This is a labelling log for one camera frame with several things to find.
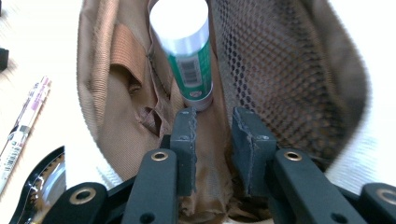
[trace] brown fabric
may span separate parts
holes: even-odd
[[[118,0],[101,1],[96,20],[96,36],[93,40],[95,53],[92,67],[91,93],[95,108],[96,122],[103,124],[106,105],[107,76],[110,63],[110,46],[114,22],[119,8]]]
[[[129,92],[142,88],[145,73],[145,49],[137,42],[134,34],[123,24],[114,29],[111,49],[111,66],[123,66],[131,73]]]

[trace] green and white tube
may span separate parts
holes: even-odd
[[[149,20],[167,54],[184,103],[205,110],[213,100],[206,1],[160,0]]]

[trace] white fabric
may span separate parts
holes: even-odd
[[[368,75],[368,101],[359,129],[327,173],[354,193],[370,182],[396,186],[395,1],[332,0]]]

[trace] bag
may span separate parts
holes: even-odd
[[[143,155],[171,133],[184,107],[149,27],[155,3],[85,0],[81,10],[78,97],[96,144],[84,148],[95,155],[86,173],[108,189],[137,174]],[[257,113],[280,147],[308,152],[325,170],[358,126],[365,74],[325,1],[208,5],[214,101],[197,116],[197,190],[179,200],[179,222],[264,220],[265,201],[244,198],[230,159],[233,108]],[[67,166],[73,163],[66,156]],[[68,187],[78,182],[66,175]]]

